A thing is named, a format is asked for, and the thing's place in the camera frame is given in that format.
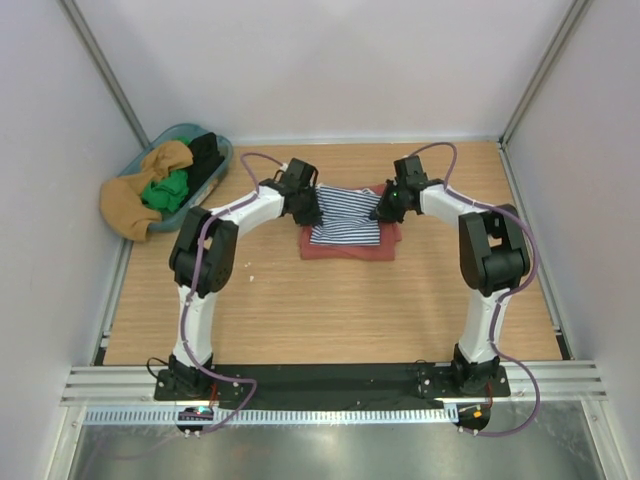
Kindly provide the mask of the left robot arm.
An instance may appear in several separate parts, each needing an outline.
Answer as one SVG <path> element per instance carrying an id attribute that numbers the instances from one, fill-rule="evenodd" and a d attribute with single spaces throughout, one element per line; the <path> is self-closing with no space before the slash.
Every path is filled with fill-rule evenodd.
<path id="1" fill-rule="evenodd" d="M 169 257 L 180 298 L 178 337 L 169 370 L 179 374 L 178 389 L 189 399 L 204 398 L 212 387 L 212 324 L 218 294 L 233 273 L 239 240 L 255 228 L 285 215 L 299 226 L 321 221 L 315 166 L 293 158 L 272 178 L 222 207 L 196 206 L 186 214 Z"/>

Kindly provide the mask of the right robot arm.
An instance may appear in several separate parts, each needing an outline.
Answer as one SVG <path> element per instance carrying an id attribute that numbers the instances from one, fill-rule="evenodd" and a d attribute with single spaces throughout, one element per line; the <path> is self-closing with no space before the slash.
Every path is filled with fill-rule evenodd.
<path id="1" fill-rule="evenodd" d="M 515 207 L 494 206 L 471 199 L 430 179 L 418 156 L 394 162 L 395 177 L 371 214 L 383 223 L 400 223 L 407 212 L 426 215 L 458 230 L 459 268 L 471 291 L 463 334 L 455 347 L 452 387 L 472 396 L 487 382 L 481 365 L 500 357 L 498 343 L 511 296 L 530 273 L 527 227 Z"/>

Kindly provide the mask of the pink tank top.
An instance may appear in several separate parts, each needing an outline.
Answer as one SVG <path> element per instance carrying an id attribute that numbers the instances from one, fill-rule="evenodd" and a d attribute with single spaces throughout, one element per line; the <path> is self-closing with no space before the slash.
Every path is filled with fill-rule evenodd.
<path id="1" fill-rule="evenodd" d="M 356 189 L 369 188 L 381 197 L 384 186 L 371 185 Z M 395 223 L 379 223 L 380 244 L 378 246 L 318 246 L 310 243 L 311 229 L 305 226 L 299 234 L 299 251 L 303 260 L 320 259 L 356 259 L 364 261 L 392 261 L 396 256 L 396 244 L 402 240 L 399 226 Z"/>

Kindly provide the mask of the tan tank top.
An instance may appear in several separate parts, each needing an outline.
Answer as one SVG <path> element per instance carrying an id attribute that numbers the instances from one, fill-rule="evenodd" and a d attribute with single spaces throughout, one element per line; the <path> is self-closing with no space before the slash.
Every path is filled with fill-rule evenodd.
<path id="1" fill-rule="evenodd" d="M 162 215 L 143 204 L 144 189 L 150 182 L 165 180 L 173 171 L 192 164 L 193 154 L 184 143 L 162 143 L 143 157 L 138 173 L 110 179 L 101 186 L 99 207 L 103 219 L 121 237 L 145 242 L 149 226 L 160 222 Z"/>

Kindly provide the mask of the blue white striped tank top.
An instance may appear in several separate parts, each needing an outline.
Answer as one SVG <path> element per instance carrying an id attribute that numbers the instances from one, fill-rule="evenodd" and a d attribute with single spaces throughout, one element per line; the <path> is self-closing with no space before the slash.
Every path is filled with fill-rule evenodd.
<path id="1" fill-rule="evenodd" d="M 318 246 L 369 247 L 380 244 L 380 227 L 371 218 L 380 196 L 369 188 L 316 188 L 321 222 L 311 229 L 310 243 Z"/>

